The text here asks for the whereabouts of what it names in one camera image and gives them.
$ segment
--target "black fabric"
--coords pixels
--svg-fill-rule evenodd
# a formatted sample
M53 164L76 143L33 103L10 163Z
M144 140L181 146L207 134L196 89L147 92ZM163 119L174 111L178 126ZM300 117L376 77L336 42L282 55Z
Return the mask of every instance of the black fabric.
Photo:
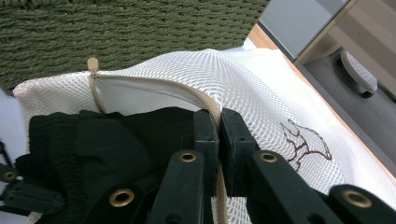
M163 174L183 136L191 135L193 112L176 107L132 116L90 111L37 116L30 122L31 153L19 157L16 167L66 198L60 213L44 215L38 223L83 223L116 186ZM118 211L94 212L114 218Z

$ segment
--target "brass grommet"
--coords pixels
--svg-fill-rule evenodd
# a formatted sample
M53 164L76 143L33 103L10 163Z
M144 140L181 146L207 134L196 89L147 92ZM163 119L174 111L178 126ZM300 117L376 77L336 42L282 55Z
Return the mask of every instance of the brass grommet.
M263 152L262 154L260 154L260 159L262 161L266 161L266 162L276 162L277 161L276 155L269 153L269 152Z
M4 179L6 179L6 180L12 180L12 179L15 179L15 177L16 177L16 175L14 172L6 172L4 174Z
M352 189L344 190L343 197L347 202L361 208L368 208L373 205L372 201L369 198Z
M134 193L130 189L119 189L111 194L110 204L113 207L123 207L134 200Z
M186 152L180 155L180 160L184 162L192 162L197 159L197 156L195 154L192 154L190 152Z

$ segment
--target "mesh laundry bag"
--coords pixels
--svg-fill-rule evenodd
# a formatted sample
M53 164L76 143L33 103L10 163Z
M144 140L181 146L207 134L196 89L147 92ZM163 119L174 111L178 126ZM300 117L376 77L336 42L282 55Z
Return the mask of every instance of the mesh laundry bag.
M331 186L348 183L396 208L394 179L295 76L278 50L168 53L118 71L29 80L14 95L26 122L35 115L81 109L130 115L179 106L206 108L219 124L220 110L231 108L242 115L261 149L280 153L312 188L328 193ZM227 199L230 223L249 223L245 203Z

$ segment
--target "green woven basket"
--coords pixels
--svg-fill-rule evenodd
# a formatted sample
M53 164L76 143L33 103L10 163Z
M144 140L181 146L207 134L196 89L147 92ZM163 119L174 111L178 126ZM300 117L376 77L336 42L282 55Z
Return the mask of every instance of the green woven basket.
M0 0L0 88L26 79L121 69L175 50L241 46L263 0Z

